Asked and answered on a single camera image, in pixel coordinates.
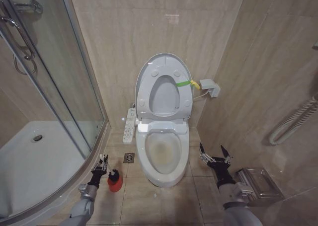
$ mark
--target shower hose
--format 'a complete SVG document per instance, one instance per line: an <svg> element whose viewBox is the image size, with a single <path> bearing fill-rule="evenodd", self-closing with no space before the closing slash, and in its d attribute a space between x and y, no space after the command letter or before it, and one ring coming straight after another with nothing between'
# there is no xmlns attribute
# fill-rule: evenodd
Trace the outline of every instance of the shower hose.
<svg viewBox="0 0 318 226"><path fill-rule="evenodd" d="M302 126L318 110L318 93L308 100L301 108L289 116L280 124L269 136L272 145L278 145L288 139L297 129ZM289 125L289 127L279 138L277 136Z"/></svg>

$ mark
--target toilet lid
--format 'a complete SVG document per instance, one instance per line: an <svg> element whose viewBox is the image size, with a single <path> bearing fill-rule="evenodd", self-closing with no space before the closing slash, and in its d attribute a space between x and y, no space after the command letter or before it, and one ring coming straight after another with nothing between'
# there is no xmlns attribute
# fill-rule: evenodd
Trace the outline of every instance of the toilet lid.
<svg viewBox="0 0 318 226"><path fill-rule="evenodd" d="M183 61L169 53L150 58L136 83L136 112L139 120L187 120L192 109L191 85L176 83L191 80Z"/></svg>

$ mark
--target robotic hand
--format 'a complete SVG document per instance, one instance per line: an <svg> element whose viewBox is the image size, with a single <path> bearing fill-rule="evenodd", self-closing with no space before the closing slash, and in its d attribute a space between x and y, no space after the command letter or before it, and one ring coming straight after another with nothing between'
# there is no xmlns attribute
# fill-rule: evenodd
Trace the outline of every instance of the robotic hand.
<svg viewBox="0 0 318 226"><path fill-rule="evenodd" d="M70 217L60 223L59 226L85 226L94 212L94 200L99 188L100 179L107 173L108 155L101 157L91 170L93 174L87 184L79 185L81 192L80 201L71 209Z"/></svg>
<svg viewBox="0 0 318 226"><path fill-rule="evenodd" d="M233 157L222 145L221 150L225 158L210 157L200 143L200 158L215 171L218 179L217 186L225 210L224 226L262 226L261 221L246 208L246 198L253 193L252 188L233 180L228 171Z"/></svg>

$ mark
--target stainless steel tissue box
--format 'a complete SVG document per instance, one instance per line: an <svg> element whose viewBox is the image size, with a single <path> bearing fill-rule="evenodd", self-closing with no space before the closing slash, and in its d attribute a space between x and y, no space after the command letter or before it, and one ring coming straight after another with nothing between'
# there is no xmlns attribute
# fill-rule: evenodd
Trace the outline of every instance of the stainless steel tissue box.
<svg viewBox="0 0 318 226"><path fill-rule="evenodd" d="M237 172L241 182L251 186L253 193L248 197L248 206L269 206L284 199L264 168L243 168Z"/></svg>

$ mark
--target shower door frame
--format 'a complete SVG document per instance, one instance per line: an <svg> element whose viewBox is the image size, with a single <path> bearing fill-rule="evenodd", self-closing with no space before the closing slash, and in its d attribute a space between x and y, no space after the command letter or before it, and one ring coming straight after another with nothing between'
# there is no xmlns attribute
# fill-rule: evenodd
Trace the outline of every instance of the shower door frame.
<svg viewBox="0 0 318 226"><path fill-rule="evenodd" d="M8 218L6 218L5 220L0 220L1 225L10 225L13 223L17 223L18 221L21 221L27 217L32 216L33 214L37 213L38 211L40 211L41 209L43 209L44 207L48 206L49 204L51 204L53 201L55 201L56 199L58 199L63 193L65 193L68 188L70 186L72 186L78 179L79 177L84 173L84 171L86 170L86 168L89 166L89 164L91 163L93 159L93 156L95 155L99 144L102 141L102 137L105 133L106 130L106 126L109 125L108 124L108 117L106 114L106 110L104 107L104 104L102 102L102 98L101 98L101 94L98 88L98 84L96 81L96 77L89 59L89 55L84 43L84 39L83 36L81 34L80 31L80 26L78 24L78 20L76 17L76 13L75 10L73 8L73 4L72 4L72 0L63 0L73 31L75 33L76 36L76 41L78 43L87 73L88 73L88 77L89 80L93 86L94 89L94 93L96 95L96 99L98 101L101 113L103 115L104 121L103 124L100 128L100 131L97 135L96 141L92 147L92 149L89 147L89 144L86 141L85 136L83 135L82 131L80 130L80 128L78 127L79 131L81 132L83 138L86 141L87 147L90 151L89 155L87 157L85 157L83 155L83 152L80 150L80 148L78 147L76 141L74 140L74 138L72 137L72 135L70 134L69 130L67 129L67 127L65 126L64 122L61 120L61 118L59 117L58 113L55 111L53 105L51 104L50 100L45 96L45 93L42 91L41 87L38 85L36 79L34 78L34 76L32 75L32 70L30 70L26 64L25 64L25 59L23 57L21 57L21 55L19 54L19 52L16 49L15 44L13 43L13 40L11 40L10 37L8 37L6 35L5 32L1 31L2 37L5 40L5 42L7 43L8 47L10 48L10 50L15 54L15 56L17 57L20 66L22 67L22 69L27 73L28 77L30 78L30 80L33 82L34 86L37 88L37 90L39 91L39 93L41 94L41 96L43 97L44 101L47 103L48 107L52 110L53 114L56 116L56 118L58 119L58 121L61 123L62 127L64 128L64 130L66 131L66 133L69 135L69 137L71 138L71 140L74 142L75 146L77 147L78 151L80 152L80 154L82 155L83 159L84 159L84 163L83 165L79 168L79 170L73 175L73 177L71 179L69 179L64 185L62 185L59 189L57 189L54 193L52 193L49 197L47 197L46 199L44 199L42 202L34 205L33 207L26 209L25 211L22 211L18 214L15 214L13 216L10 216ZM33 42L30 40L30 37L28 35L28 33L25 31L25 27L23 25L23 23L20 21L20 18L16 15L15 10L13 10L12 8L12 3L11 0L3 0L5 7L7 8L8 14L10 15L10 18L12 18L20 27L21 27L21 31L23 32L23 34L25 35L28 44L31 44L31 48L32 50L36 53L36 55L38 57L40 57L40 55L37 52L37 49L34 47ZM44 66L45 70L47 71L47 73L49 74L45 64L43 63L42 59L39 58L42 62L42 65ZM52 81L52 83L54 84L55 88L58 90L57 86L54 83L54 80L52 79L52 77L50 76L50 79Z"/></svg>

